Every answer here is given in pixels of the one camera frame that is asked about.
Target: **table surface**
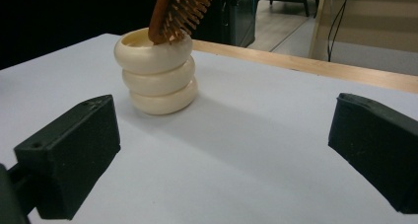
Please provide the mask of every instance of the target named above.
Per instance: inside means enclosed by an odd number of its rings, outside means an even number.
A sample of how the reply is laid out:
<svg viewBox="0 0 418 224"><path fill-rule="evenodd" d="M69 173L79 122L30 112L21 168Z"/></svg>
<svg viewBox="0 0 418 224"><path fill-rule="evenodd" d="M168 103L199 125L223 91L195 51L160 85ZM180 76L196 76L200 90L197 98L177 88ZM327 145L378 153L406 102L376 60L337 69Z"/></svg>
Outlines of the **table surface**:
<svg viewBox="0 0 418 224"><path fill-rule="evenodd" d="M118 39L102 35L0 71L8 168L13 148L55 118L114 97L121 151L72 223L418 223L327 146L339 93L418 119L416 77L196 41L197 98L151 116L129 101L113 58ZM36 211L30 219L67 223Z"/></svg>

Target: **cable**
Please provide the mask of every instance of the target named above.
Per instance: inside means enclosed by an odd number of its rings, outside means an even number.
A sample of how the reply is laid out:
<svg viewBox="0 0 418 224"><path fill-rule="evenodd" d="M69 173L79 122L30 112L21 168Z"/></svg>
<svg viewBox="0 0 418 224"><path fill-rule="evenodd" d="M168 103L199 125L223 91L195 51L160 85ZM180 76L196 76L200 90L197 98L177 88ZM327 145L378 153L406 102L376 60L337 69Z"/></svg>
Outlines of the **cable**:
<svg viewBox="0 0 418 224"><path fill-rule="evenodd" d="M331 55L332 55L332 49L334 48L334 43L335 43L335 38L338 34L338 30L339 27L341 25L341 21L342 21L342 17L344 16L344 12L345 12L345 6L347 5L347 1L348 0L344 0L343 5L341 6L340 10L338 11L337 15L335 16L335 19L332 21L332 25L331 25L331 29L329 30L329 34L328 34L328 43L327 43L327 51L328 51L328 62L331 61ZM337 29L335 31L334 37L332 39L332 45L329 45L330 42L330 38L331 38L331 34L332 34L332 29L334 28L334 25L338 19L338 16L341 14L339 22L338 22L338 26Z"/></svg>

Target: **brush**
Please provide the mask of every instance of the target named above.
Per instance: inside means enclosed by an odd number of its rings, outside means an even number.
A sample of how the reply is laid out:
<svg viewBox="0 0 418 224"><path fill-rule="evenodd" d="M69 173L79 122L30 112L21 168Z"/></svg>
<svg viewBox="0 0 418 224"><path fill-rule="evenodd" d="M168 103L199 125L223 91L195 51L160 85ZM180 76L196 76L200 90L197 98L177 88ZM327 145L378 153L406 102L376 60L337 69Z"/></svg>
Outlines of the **brush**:
<svg viewBox="0 0 418 224"><path fill-rule="evenodd" d="M203 18L211 0L157 0L148 30L154 44L184 39Z"/></svg>

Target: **wooden table edge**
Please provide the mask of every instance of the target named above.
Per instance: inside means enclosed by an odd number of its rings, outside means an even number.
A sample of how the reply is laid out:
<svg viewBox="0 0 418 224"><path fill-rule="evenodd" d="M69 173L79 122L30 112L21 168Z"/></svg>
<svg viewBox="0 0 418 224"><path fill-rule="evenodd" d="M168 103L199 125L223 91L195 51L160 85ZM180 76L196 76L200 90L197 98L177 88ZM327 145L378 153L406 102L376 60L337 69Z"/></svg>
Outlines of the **wooden table edge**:
<svg viewBox="0 0 418 224"><path fill-rule="evenodd" d="M320 76L418 94L418 76L277 54L196 39L193 41L193 49Z"/></svg>

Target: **cream ring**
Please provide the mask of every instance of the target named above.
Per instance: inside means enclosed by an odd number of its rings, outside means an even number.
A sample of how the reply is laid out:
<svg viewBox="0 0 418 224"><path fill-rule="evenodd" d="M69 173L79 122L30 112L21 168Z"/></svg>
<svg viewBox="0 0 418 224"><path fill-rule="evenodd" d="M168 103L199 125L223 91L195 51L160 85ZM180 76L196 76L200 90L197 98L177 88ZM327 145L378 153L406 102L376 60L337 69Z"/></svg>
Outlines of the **cream ring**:
<svg viewBox="0 0 418 224"><path fill-rule="evenodd" d="M130 92L132 103L136 109L148 114L166 114L177 112L189 105L197 95L197 82L193 79L187 86L172 94L160 97L144 97Z"/></svg>
<svg viewBox="0 0 418 224"><path fill-rule="evenodd" d="M165 73L139 75L123 70L126 87L142 96L162 96L184 88L194 75L194 60L189 56L178 68Z"/></svg>
<svg viewBox="0 0 418 224"><path fill-rule="evenodd" d="M154 45L148 39L148 29L122 36L114 47L114 57L125 70L134 74L156 74L173 70L191 54L193 43L189 35L178 42Z"/></svg>

